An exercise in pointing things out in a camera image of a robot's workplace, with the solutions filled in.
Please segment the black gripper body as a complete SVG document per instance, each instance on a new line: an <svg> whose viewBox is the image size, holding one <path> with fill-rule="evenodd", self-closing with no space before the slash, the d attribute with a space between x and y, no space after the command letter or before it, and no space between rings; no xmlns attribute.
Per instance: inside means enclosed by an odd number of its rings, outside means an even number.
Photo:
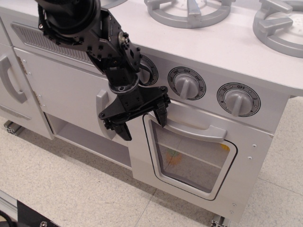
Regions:
<svg viewBox="0 0 303 227"><path fill-rule="evenodd" d="M126 123L154 111L156 103L170 104L166 86L138 86L130 93L117 95L113 103L99 114L99 118L104 121L107 129L113 129L114 124Z"/></svg>

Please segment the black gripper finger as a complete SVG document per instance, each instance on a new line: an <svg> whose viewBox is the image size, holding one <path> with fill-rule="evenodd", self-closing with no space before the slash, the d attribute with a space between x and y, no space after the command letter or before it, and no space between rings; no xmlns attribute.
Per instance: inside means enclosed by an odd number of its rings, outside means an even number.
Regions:
<svg viewBox="0 0 303 227"><path fill-rule="evenodd" d="M125 140L125 141L132 140L132 136L129 132L129 129L128 129L128 126L126 123L114 124L113 129L123 140Z"/></svg>
<svg viewBox="0 0 303 227"><path fill-rule="evenodd" d="M156 103L154 114L158 124L163 128L167 124L167 103Z"/></svg>

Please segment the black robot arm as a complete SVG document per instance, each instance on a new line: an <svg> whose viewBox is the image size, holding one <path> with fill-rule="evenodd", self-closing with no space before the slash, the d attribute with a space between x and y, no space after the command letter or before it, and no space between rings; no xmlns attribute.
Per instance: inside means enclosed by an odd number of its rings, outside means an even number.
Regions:
<svg viewBox="0 0 303 227"><path fill-rule="evenodd" d="M121 29L98 0L40 0L39 26L44 36L58 46L85 52L108 79L116 99L99 113L106 129L126 141L132 139L126 122L154 112L159 125L167 123L168 89L141 82L139 72L151 72L141 63L140 48Z"/></svg>

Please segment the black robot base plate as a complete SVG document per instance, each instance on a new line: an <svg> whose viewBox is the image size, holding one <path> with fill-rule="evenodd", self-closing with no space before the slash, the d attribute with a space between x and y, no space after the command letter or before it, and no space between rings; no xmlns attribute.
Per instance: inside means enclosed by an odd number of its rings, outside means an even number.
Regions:
<svg viewBox="0 0 303 227"><path fill-rule="evenodd" d="M29 227L59 227L52 220L33 210L24 203L17 201L18 222Z"/></svg>

